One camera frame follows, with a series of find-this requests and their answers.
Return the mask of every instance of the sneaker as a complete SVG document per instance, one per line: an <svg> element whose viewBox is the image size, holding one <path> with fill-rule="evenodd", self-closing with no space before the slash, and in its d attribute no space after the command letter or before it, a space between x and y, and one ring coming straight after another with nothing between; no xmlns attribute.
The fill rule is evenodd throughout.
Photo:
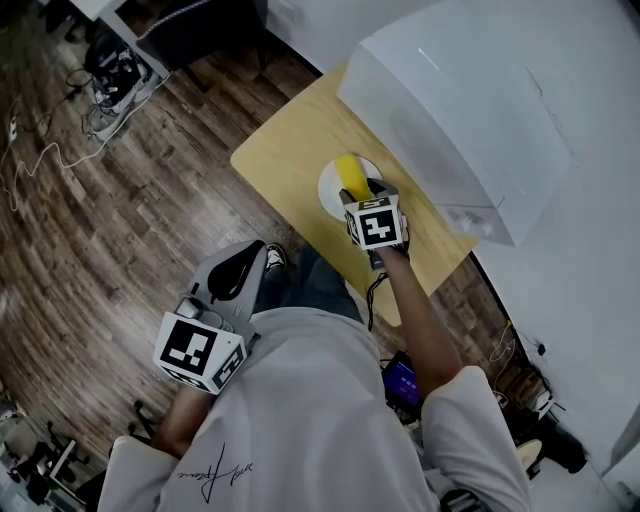
<svg viewBox="0 0 640 512"><path fill-rule="evenodd" d="M267 245L267 266L266 272L271 272L271 269L282 267L287 268L287 255L284 249L279 244Z"/></svg>

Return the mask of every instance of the electronic device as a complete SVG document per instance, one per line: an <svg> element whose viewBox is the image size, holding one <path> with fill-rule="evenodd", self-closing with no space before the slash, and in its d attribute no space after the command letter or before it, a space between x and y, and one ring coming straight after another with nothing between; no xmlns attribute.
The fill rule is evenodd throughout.
<svg viewBox="0 0 640 512"><path fill-rule="evenodd" d="M391 361L382 370L387 404L393 409L400 409L411 419L420 419L422 398L418 391L416 374L411 359L404 352L396 352Z"/></svg>
<svg viewBox="0 0 640 512"><path fill-rule="evenodd" d="M517 245L571 151L547 95L481 9L497 7L437 2L364 39L338 97L452 230Z"/></svg>
<svg viewBox="0 0 640 512"><path fill-rule="evenodd" d="M219 394L258 339L251 315L267 249L254 240L202 263L174 313L165 313L153 362L171 378Z"/></svg>

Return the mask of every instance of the yellow object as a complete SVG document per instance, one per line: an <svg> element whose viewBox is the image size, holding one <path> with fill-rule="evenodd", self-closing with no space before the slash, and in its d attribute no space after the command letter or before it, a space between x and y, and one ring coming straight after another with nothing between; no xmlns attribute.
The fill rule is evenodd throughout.
<svg viewBox="0 0 640 512"><path fill-rule="evenodd" d="M367 175L355 155L346 154L337 158L336 170L342 182L342 188L348 191L356 201L371 199Z"/></svg>

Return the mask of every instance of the jeans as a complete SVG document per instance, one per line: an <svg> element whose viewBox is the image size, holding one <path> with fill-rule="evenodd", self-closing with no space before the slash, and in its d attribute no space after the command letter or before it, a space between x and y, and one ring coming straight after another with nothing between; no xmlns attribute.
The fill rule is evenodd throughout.
<svg viewBox="0 0 640 512"><path fill-rule="evenodd" d="M310 245L302 248L293 281L283 267L265 274L253 312L292 307L321 309L363 323L343 277Z"/></svg>

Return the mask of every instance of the floor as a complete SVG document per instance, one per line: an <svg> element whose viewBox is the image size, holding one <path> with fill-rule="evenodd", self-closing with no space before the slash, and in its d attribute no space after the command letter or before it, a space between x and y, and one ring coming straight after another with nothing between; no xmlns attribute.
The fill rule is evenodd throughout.
<svg viewBox="0 0 640 512"><path fill-rule="evenodd" d="M19 97L20 122L31 128L69 91L65 77L82 67L86 45L63 40L67 25L46 34L34 4L22 10L0 30L0 114ZM206 95L175 73L97 157L61 170L50 151L33 179L20 174L16 213L0 198L0 378L38 435L53 421L95 468L126 433L136 398L156 417L168 406L176 386L150 355L162 313L173 310L197 264L251 238L277 241L293 259L304 243L229 164L315 79L281 45L267 56L264 74L250 49L199 61L193 70L210 86ZM81 132L89 106L86 88L56 108L45 140L42 126L20 130L5 182L20 159L32 169L50 141L66 162L95 151L98 142ZM433 299L465 362L495 377L506 358L489 356L506 319L473 262ZM385 354L402 346L380 319L375 335Z"/></svg>

